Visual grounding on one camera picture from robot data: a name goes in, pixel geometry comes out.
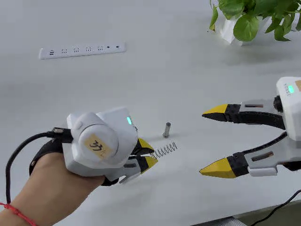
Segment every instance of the white pot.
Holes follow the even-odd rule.
[[[257,17],[259,19],[259,30],[258,33],[264,28],[265,24],[268,22],[269,17],[262,19],[261,16]],[[239,41],[234,37],[233,29],[236,24],[236,21],[239,18],[231,18],[230,20],[225,19],[225,22],[221,29],[221,37],[226,40],[229,44],[236,44],[238,46],[248,45],[252,43],[252,41]]]

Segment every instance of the yellow label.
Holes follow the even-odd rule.
[[[105,159],[112,152],[98,136],[94,133],[85,140],[85,146],[96,154],[100,159]]]
[[[297,85],[299,91],[301,92],[301,80],[296,81],[296,85]]]

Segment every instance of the hand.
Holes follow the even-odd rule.
[[[73,174],[66,169],[63,154],[50,153],[37,162],[24,188],[11,205],[37,225],[50,226],[73,213],[104,179],[104,176],[84,178]],[[10,210],[0,213],[0,225],[3,219],[3,225],[27,225]]]

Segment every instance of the screw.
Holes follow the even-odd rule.
[[[163,137],[164,138],[169,138],[169,130],[170,130],[170,126],[171,126],[171,123],[170,122],[167,122],[166,123],[166,126],[165,126],[165,131],[163,133]]]

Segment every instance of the power strip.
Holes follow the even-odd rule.
[[[39,59],[53,59],[62,57],[78,57],[108,53],[121,53],[126,51],[125,43],[74,45],[61,48],[42,48]]]

